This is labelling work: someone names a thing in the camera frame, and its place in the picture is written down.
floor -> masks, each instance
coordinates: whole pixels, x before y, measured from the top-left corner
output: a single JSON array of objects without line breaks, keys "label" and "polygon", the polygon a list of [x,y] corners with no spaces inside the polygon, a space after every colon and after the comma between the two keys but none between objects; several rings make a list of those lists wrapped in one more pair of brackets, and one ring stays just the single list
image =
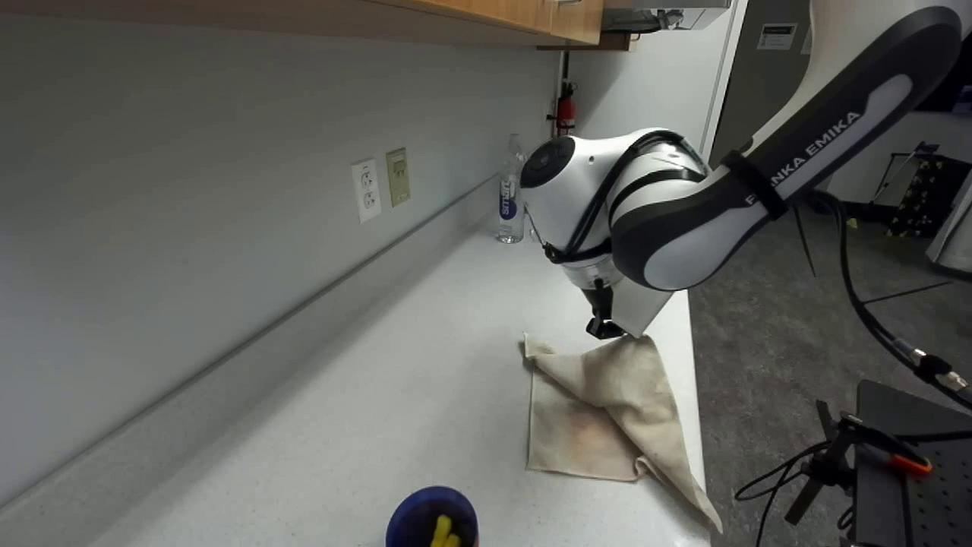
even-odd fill
[{"label": "floor", "polygon": [[[759,231],[710,283],[691,293],[698,400],[707,488],[722,515],[717,547],[751,547],[763,504],[733,492],[807,444],[823,440],[813,400],[852,410],[860,380],[900,385],[939,400],[902,370],[857,321],[838,277],[838,226],[803,208],[816,275],[799,242],[792,213]],[[943,280],[922,262],[919,239],[890,239],[879,228],[851,237],[852,277],[868,294],[890,294]],[[951,360],[972,357],[972,283],[896,298],[871,306],[896,335]],[[799,484],[781,492],[764,540],[834,547],[840,492],[825,492],[799,528],[782,522]]]}]

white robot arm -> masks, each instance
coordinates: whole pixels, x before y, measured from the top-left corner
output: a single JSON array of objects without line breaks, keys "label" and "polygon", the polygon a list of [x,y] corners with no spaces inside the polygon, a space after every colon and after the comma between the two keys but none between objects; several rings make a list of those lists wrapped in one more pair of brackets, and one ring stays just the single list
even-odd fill
[{"label": "white robot arm", "polygon": [[792,100],[720,167],[672,130],[561,137],[521,167],[528,217],[550,262],[611,324],[624,277],[673,293],[704,283],[787,200],[911,111],[953,68],[972,0],[813,0],[811,68]]}]

electrical outlet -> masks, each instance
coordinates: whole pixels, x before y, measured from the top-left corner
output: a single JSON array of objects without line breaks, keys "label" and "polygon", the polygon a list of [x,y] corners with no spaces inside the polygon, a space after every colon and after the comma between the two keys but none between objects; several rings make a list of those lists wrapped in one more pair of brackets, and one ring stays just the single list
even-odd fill
[{"label": "electrical outlet", "polygon": [[413,199],[413,183],[406,175],[406,149],[392,149],[386,155],[386,170],[389,170],[389,199],[392,199],[392,208],[404,205],[406,199]]},{"label": "electrical outlet", "polygon": [[357,220],[360,221],[376,220],[382,213],[376,157],[351,164],[351,183],[357,199]]}]

blue container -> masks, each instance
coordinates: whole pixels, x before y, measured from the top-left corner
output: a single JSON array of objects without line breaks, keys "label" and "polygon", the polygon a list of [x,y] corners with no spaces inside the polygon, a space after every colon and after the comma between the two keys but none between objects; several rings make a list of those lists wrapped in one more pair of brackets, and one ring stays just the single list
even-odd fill
[{"label": "blue container", "polygon": [[451,534],[460,537],[460,547],[479,544],[472,504],[456,488],[431,485],[406,494],[398,504],[389,522],[386,547],[427,547],[436,518],[451,520]]}]

beige cloth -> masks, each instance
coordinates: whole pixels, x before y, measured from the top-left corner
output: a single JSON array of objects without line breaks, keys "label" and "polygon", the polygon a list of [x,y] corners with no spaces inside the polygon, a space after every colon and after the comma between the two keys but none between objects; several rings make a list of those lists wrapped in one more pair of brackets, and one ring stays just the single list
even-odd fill
[{"label": "beige cloth", "polygon": [[535,370],[530,470],[595,481],[639,481],[647,470],[722,531],[688,470],[672,385],[649,336],[623,336],[586,357],[554,357],[521,340],[521,365]]}]

